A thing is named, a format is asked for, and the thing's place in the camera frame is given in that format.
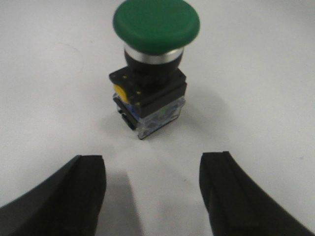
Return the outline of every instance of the white background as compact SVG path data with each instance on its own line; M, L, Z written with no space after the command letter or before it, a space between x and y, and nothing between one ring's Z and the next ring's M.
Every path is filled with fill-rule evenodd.
M315 1L190 0L187 103L143 141L116 112L120 0L0 1L0 206L77 154L102 154L96 235L208 236L202 152L231 152L315 232Z

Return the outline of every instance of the green mushroom push button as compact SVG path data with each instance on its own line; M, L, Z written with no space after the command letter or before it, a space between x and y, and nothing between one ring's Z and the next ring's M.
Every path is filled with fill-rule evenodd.
M126 0L116 10L113 26L135 50L161 55L192 42L200 23L196 11L183 0Z

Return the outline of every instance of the black robot gripper finger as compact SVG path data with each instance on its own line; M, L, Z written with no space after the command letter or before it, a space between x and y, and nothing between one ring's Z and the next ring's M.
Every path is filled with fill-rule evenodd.
M102 156L75 156L0 208L0 236L93 236L105 189Z
M215 236L314 236L251 180L227 151L203 153L199 184Z

